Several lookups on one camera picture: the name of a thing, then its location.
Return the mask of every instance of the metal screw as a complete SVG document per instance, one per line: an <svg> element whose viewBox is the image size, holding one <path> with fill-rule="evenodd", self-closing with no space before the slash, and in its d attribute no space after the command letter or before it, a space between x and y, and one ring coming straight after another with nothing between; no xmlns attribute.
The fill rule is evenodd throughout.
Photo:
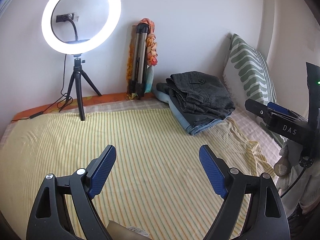
<svg viewBox="0 0 320 240"><path fill-rule="evenodd" d="M270 179L270 175L268 173L263 173L262 177L264 177L265 179Z"/></svg>
<svg viewBox="0 0 320 240"><path fill-rule="evenodd" d="M230 172L231 172L232 174L238 174L238 173L239 173L239 170L236 169L236 168L231 168L231 169L230 169Z"/></svg>
<svg viewBox="0 0 320 240"><path fill-rule="evenodd" d="M49 173L47 176L45 176L46 179L52 179L53 178L53 174Z"/></svg>
<svg viewBox="0 0 320 240"><path fill-rule="evenodd" d="M79 169L79 170L77 170L77 174L78 175L82 175L82 174L84 174L85 173L85 169Z"/></svg>

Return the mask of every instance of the bed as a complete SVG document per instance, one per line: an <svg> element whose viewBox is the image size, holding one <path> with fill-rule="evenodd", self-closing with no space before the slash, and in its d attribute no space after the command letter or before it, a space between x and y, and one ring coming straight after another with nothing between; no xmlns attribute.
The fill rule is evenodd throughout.
<svg viewBox="0 0 320 240"><path fill-rule="evenodd" d="M0 182L0 210L21 239L44 176L69 175L108 144L116 147L117 160L94 199L96 209L105 225L113 220L135 226L152 239L202 239L217 215L222 199L199 162L203 144L230 167L249 175L268 172L276 180L272 167L279 146L239 108L192 137L167 104L155 98L90 100L86 122L80 122L77 109L68 109L7 127L0 143L0 174L5 178ZM233 237L241 231L248 203L246 196ZM84 238L69 196L67 204L75 232Z"/></svg>

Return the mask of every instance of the orange mattress edge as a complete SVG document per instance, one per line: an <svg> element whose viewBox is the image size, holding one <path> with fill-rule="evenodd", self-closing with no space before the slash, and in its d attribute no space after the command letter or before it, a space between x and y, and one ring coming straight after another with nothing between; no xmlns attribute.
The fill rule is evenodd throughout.
<svg viewBox="0 0 320 240"><path fill-rule="evenodd" d="M155 96L152 93L147 93L145 94L144 99L149 99L149 98L154 98ZM127 93L116 93L116 94L108 94L108 95L102 95L101 97L99 96L91 96L91 97L84 97L83 98L83 105L84 106L93 106L93 105L98 105L98 104L104 104L104 103L111 103L111 102L120 102L120 101L125 101L129 100ZM45 110L50 104L44 105L44 106L38 106L32 109L25 110L23 112L17 113L12 120L18 120L21 118L28 118L29 116L36 114L40 111ZM78 103L77 100L74 99L72 104L69 106L66 106L64 110L67 109L73 109L77 108ZM57 108L57 104L54 104L51 106L48 110L45 111L45 114L49 113L57 113L59 112L59 109Z"/></svg>

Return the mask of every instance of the pillow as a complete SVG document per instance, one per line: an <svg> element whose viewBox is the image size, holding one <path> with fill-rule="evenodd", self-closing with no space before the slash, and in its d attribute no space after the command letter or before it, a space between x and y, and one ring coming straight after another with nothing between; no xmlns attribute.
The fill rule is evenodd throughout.
<svg viewBox="0 0 320 240"><path fill-rule="evenodd" d="M247 99L264 105L276 103L276 92L269 68L263 55L250 47L239 35L231 38L229 58L223 72L223 79L232 100L244 111ZM282 146L284 138L267 129L260 117L246 111L256 122Z"/></svg>

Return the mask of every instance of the blue gripper pad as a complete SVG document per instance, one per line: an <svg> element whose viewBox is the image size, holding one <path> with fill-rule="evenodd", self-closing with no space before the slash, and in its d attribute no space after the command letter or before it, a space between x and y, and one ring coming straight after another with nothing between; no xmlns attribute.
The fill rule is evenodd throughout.
<svg viewBox="0 0 320 240"><path fill-rule="evenodd" d="M224 184L224 176L204 146L201 146L199 150L199 159L214 192L225 198L228 195L228 191Z"/></svg>
<svg viewBox="0 0 320 240"><path fill-rule="evenodd" d="M89 174L90 172L88 173L90 176L90 188L87 194L90 199L100 194L115 161L116 148L112 145L107 146L101 156L96 160L92 174Z"/></svg>
<svg viewBox="0 0 320 240"><path fill-rule="evenodd" d="M275 103L269 102L267 107L269 107L269 108L271 108L271 109L273 109L273 110L275 110L275 111L277 111L279 113L290 115L288 109L286 109L286 108L284 108L282 106L279 106L279 105L277 105Z"/></svg>

